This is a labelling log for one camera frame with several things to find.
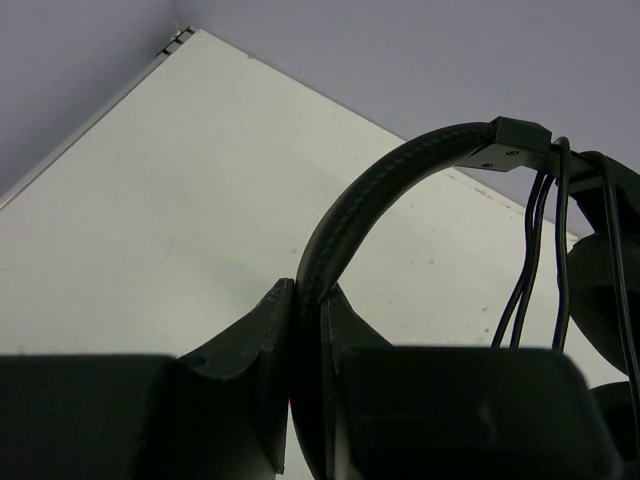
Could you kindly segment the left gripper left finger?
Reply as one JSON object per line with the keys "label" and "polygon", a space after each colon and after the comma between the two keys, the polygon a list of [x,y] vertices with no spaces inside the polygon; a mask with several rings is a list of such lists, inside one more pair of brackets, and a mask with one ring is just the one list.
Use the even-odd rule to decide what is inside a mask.
{"label": "left gripper left finger", "polygon": [[180,358],[198,474],[282,474],[289,402],[293,281],[279,279],[249,313]]}

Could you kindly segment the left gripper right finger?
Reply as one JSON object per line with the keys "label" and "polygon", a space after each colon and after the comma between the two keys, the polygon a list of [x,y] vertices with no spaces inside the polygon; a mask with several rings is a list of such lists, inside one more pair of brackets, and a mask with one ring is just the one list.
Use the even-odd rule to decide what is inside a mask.
{"label": "left gripper right finger", "polygon": [[391,343],[356,313],[338,284],[321,302],[320,332],[323,466],[326,478],[336,479],[336,428],[342,354],[352,347],[390,347]]}

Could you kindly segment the black headphones with cable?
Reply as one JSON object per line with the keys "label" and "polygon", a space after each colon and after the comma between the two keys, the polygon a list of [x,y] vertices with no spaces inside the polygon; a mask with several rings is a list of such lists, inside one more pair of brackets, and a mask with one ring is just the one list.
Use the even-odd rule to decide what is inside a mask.
{"label": "black headphones with cable", "polygon": [[296,275],[290,395],[312,475],[324,460],[320,305],[377,220],[452,166],[537,173],[525,262],[487,347],[343,352],[336,479],[635,479],[639,177],[539,124],[499,117],[399,146],[335,201]]}

